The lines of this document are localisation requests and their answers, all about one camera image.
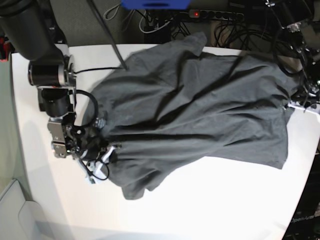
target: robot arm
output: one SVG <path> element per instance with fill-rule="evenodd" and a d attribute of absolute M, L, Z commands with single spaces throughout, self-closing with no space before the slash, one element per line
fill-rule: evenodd
<path fill-rule="evenodd" d="M 279 68 L 288 77 L 300 77 L 303 82 L 288 106 L 316 114 L 320 122 L 320 38 L 312 27 L 313 14 L 305 0 L 266 0 L 266 5 L 279 23 L 273 45 L 281 34 L 287 35 L 302 65 L 301 71 L 289 72 L 273 52 Z"/>
<path fill-rule="evenodd" d="M 114 147 L 100 136 L 104 121 L 98 119 L 96 99 L 76 89 L 74 60 L 50 1 L 41 2 L 40 9 L 36 0 L 2 0 L 0 25 L 17 51 L 30 60 L 29 83 L 38 90 L 40 110 L 49 115 L 48 129 L 55 156 L 72 155 L 81 163 L 88 180 L 96 183 L 109 175 L 106 156 L 110 156 Z M 89 97 L 95 107 L 92 120 L 83 126 L 75 125 L 77 94 Z"/>

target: white tabletop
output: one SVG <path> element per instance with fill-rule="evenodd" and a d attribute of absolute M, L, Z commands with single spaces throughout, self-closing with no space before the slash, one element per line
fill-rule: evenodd
<path fill-rule="evenodd" d="M 152 45 L 120 45 L 124 58 Z M 206 47 L 216 55 L 239 50 Z M 111 46 L 71 47 L 76 70 L 116 67 Z M 27 79 L 28 61 L 13 55 L 13 84 L 19 131 L 32 196 L 58 240 L 280 240 L 307 181 L 320 137 L 310 113 L 296 111 L 287 126 L 288 159 L 282 170 L 235 160 L 204 157 L 171 173 L 153 192 L 125 200 L 106 181 L 89 185 L 72 160 L 51 150 L 48 116 L 38 108 L 37 90 Z M 90 91 L 109 71 L 79 74 L 77 88 Z M 78 118 L 88 100 L 79 97 Z"/>

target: dark gray t-shirt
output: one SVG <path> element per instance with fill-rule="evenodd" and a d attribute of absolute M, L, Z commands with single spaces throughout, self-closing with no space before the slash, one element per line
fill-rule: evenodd
<path fill-rule="evenodd" d="M 126 199 L 204 156 L 285 163 L 292 110 L 284 106 L 298 81 L 263 57 L 204 53 L 206 42 L 196 33 L 135 53 L 129 71 L 114 71 L 92 91 L 107 119 L 103 136 L 122 145 L 109 179 Z M 92 114 L 90 103 L 83 121 Z"/>

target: power strip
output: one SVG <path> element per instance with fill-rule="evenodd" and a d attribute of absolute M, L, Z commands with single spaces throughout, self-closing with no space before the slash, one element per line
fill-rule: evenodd
<path fill-rule="evenodd" d="M 189 17 L 192 19 L 204 19 L 204 20 L 225 20 L 225 21 L 239 21 L 245 20 L 243 13 L 236 13 L 230 11 L 212 11 L 212 10 L 189 10 Z"/>

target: black cable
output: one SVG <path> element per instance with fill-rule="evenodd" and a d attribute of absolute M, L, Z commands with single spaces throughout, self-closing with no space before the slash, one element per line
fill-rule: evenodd
<path fill-rule="evenodd" d="M 181 26 L 181 23 L 179 24 L 178 28 L 180 29 L 180 31 L 182 32 L 183 36 L 188 36 L 188 32 Z"/>
<path fill-rule="evenodd" d="M 190 33 L 189 29 L 187 28 L 186 24 L 185 24 L 183 21 L 182 21 L 181 23 L 182 23 L 182 25 L 185 27 L 186 32 L 187 32 L 189 35 L 191 35 L 191 33 Z"/>
<path fill-rule="evenodd" d="M 235 24 L 235 26 L 240 26 L 240 27 L 243 27 L 243 28 L 244 28 L 244 26 L 242 26 L 242 25 L 240 25 L 240 24 Z M 238 31 L 237 29 L 235 29 L 235 33 L 228 38 L 227 42 L 224 43 L 224 44 L 222 45 L 222 47 L 224 48 L 224 47 L 229 46 L 231 43 L 233 43 L 233 42 L 236 41 L 237 39 L 239 39 L 239 40 L 242 42 L 242 45 L 244 45 L 245 43 L 244 43 L 244 41 L 242 40 L 241 36 L 245 36 L 245 35 L 247 35 L 247 34 L 253 35 L 253 36 L 256 36 L 256 37 L 259 37 L 260 39 L 262 39 L 262 40 L 264 40 L 264 41 L 267 41 L 267 42 L 272 42 L 272 40 L 273 40 L 273 38 L 272 38 L 267 32 L 265 32 L 265 33 L 263 34 L 263 36 L 262 36 L 261 32 L 255 30 L 255 29 L 249 29 L 249 31 L 247 31 L 246 29 L 242 29 L 242 30 L 240 30 L 240 31 Z M 252 39 L 249 39 L 249 41 L 251 42 L 251 44 L 252 44 L 253 46 L 255 46 L 255 47 L 258 49 L 258 51 L 261 51 L 261 49 L 255 44 L 255 42 L 254 42 Z M 286 47 L 288 50 L 291 50 L 287 45 L 285 45 L 284 42 L 281 42 L 281 41 L 278 41 L 278 40 L 277 40 L 277 44 L 281 44 L 281 45 L 283 45 L 284 47 Z"/>
<path fill-rule="evenodd" d="M 151 23 L 152 20 L 149 20 L 148 17 L 146 17 L 142 12 L 140 12 L 139 10 L 135 10 L 138 14 L 140 14 L 145 20 L 147 23 Z"/>
<path fill-rule="evenodd" d="M 84 164 L 84 162 L 81 160 L 81 158 L 78 158 L 79 163 L 82 165 L 86 173 L 91 177 L 93 175 L 92 171 L 88 169 L 88 167 Z"/>
<path fill-rule="evenodd" d="M 94 114 L 92 116 L 92 119 L 90 122 L 88 122 L 87 124 L 84 124 L 82 126 L 80 126 L 80 128 L 88 128 L 90 126 L 92 126 L 95 122 L 96 119 L 98 118 L 99 115 L 99 105 L 98 105 L 98 101 L 96 100 L 96 98 L 89 92 L 83 91 L 83 90 L 76 90 L 76 94 L 81 94 L 84 96 L 87 96 L 93 103 L 93 108 L 94 108 Z"/>
<path fill-rule="evenodd" d="M 115 70 L 115 69 L 123 69 L 122 67 L 99 67 L 99 68 L 89 68 L 89 69 L 84 69 L 81 71 L 75 71 L 75 74 L 80 74 L 84 72 L 90 72 L 90 71 L 98 71 L 98 70 Z"/>
<path fill-rule="evenodd" d="M 243 50 L 244 49 L 244 46 L 246 46 L 246 50 L 249 49 L 249 46 L 247 45 L 247 42 L 248 42 L 248 33 L 246 34 L 245 38 L 243 41 L 241 41 L 242 44 L 240 46 L 240 49 Z"/>
<path fill-rule="evenodd" d="M 220 39 L 221 34 L 223 33 L 223 31 L 226 30 L 226 28 L 227 28 L 228 26 L 229 26 L 229 20 L 226 22 L 224 28 L 221 27 L 221 31 L 220 31 L 220 33 L 219 33 L 219 35 L 218 35 L 218 42 L 215 42 L 215 46 L 217 46 L 217 44 L 218 44 L 219 47 L 221 48 L 221 45 L 220 45 L 220 43 L 219 43 L 219 39 Z"/>
<path fill-rule="evenodd" d="M 215 29 L 214 29 L 214 32 L 213 32 L 213 34 L 214 34 L 214 39 L 215 39 L 214 47 L 217 47 L 217 46 L 221 47 L 220 44 L 219 44 L 219 37 L 220 37 L 221 31 L 220 31 L 220 33 L 219 33 L 218 36 L 217 36 L 217 33 L 218 33 L 218 29 L 219 29 L 219 28 L 222 28 L 222 27 L 224 27 L 224 26 L 227 26 L 227 24 L 223 24 L 222 21 L 221 21 L 221 22 L 220 22 L 220 25 L 216 26 Z"/>
<path fill-rule="evenodd" d="M 246 32 L 244 32 L 244 33 L 242 33 L 242 34 L 236 34 L 235 36 L 232 36 L 232 37 L 229 37 L 228 38 L 228 40 L 221 46 L 222 48 L 225 48 L 226 47 L 226 45 L 230 45 L 231 43 L 233 43 L 234 41 L 236 41 L 236 40 L 240 40 L 241 41 L 241 49 L 243 48 L 243 46 L 245 46 L 246 45 L 246 39 L 242 39 L 241 37 L 243 36 L 243 35 L 246 35 L 247 33 Z"/>
<path fill-rule="evenodd" d="M 282 32 L 282 28 L 280 27 L 279 30 L 276 32 L 276 34 L 274 35 L 273 37 L 273 40 L 272 40 L 272 45 L 271 45 L 271 48 L 272 48 L 272 55 L 273 55 L 273 60 L 275 61 L 275 63 L 278 65 L 279 69 L 285 74 L 287 75 L 288 77 L 290 78 L 294 78 L 296 76 L 299 76 L 302 72 L 303 72 L 303 69 L 298 71 L 298 72 L 289 72 L 285 66 L 280 62 L 279 58 L 278 58 L 278 55 L 277 55 L 277 52 L 276 52 L 276 43 L 277 43 L 277 39 L 280 35 L 280 33 Z"/>
<path fill-rule="evenodd" d="M 254 41 L 251 40 L 251 37 L 250 37 L 250 34 L 249 34 L 249 25 L 247 23 L 245 24 L 245 29 L 246 29 L 246 32 L 247 32 L 247 40 L 246 40 L 246 43 L 245 43 L 245 49 L 248 50 L 249 49 L 249 42 L 254 43 Z"/>
<path fill-rule="evenodd" d="M 109 167 L 108 167 L 107 164 L 105 164 L 104 162 L 102 162 L 102 164 L 103 164 L 103 165 L 106 167 L 106 169 L 108 170 L 108 174 L 107 174 L 107 176 L 106 176 L 105 178 L 100 178 L 100 177 L 94 175 L 94 173 L 88 169 L 88 165 L 89 165 L 90 162 L 92 162 L 92 161 L 88 161 L 88 162 L 86 163 L 85 168 L 90 172 L 91 176 L 94 176 L 96 179 L 98 179 L 98 180 L 100 180 L 100 181 L 105 181 L 105 180 L 107 180 L 107 179 L 109 178 L 109 176 L 110 176 L 110 169 L 109 169 Z"/>
<path fill-rule="evenodd" d="M 125 70 L 128 70 L 128 66 L 126 65 L 124 59 L 122 58 L 119 50 L 118 50 L 118 47 L 116 45 L 116 42 L 107 26 L 107 24 L 105 23 L 104 19 L 102 18 L 102 16 L 100 15 L 98 9 L 97 9 L 97 6 L 95 5 L 95 3 L 93 2 L 93 0 L 87 0 L 88 4 L 89 4 L 89 7 L 91 8 L 93 14 L 95 15 L 97 21 L 99 22 L 99 24 L 101 25 L 101 27 L 103 28 L 105 34 L 110 38 L 111 40 L 111 45 L 112 45 L 112 48 L 116 54 L 116 56 L 118 57 L 121 65 L 123 66 L 123 68 Z"/>
<path fill-rule="evenodd" d="M 239 39 L 243 44 L 245 44 L 244 40 L 242 40 L 242 38 L 241 38 L 242 35 L 240 35 L 237 30 L 237 26 L 242 27 L 242 28 L 244 28 L 244 26 L 241 25 L 240 23 L 237 23 L 236 21 L 234 21 L 234 23 L 232 23 L 232 26 L 233 26 L 233 29 L 232 29 L 230 35 L 228 36 L 227 40 L 225 41 L 225 43 L 222 44 L 222 46 L 221 46 L 222 48 L 229 47 L 230 44 L 233 43 L 237 39 Z"/>

